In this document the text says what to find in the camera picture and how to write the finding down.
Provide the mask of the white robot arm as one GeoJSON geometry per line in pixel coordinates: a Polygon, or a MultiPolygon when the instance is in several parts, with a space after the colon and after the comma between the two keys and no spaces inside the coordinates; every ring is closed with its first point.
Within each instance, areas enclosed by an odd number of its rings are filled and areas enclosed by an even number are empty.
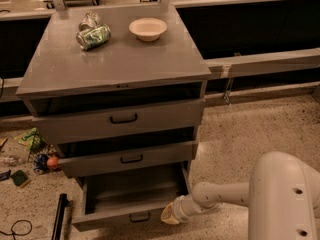
{"type": "Polygon", "coordinates": [[[245,183],[196,184],[166,206],[161,221],[185,223],[222,203],[248,209],[248,240],[318,240],[320,173],[290,154],[262,155],[245,183]]]}

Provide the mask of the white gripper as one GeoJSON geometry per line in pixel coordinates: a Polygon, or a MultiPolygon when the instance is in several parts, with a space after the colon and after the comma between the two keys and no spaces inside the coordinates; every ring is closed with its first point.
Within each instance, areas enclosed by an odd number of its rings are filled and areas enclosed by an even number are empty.
{"type": "Polygon", "coordinates": [[[192,195],[182,195],[165,207],[160,219],[168,225],[178,225],[180,222],[188,222],[199,212],[200,206],[193,200],[192,195]]]}

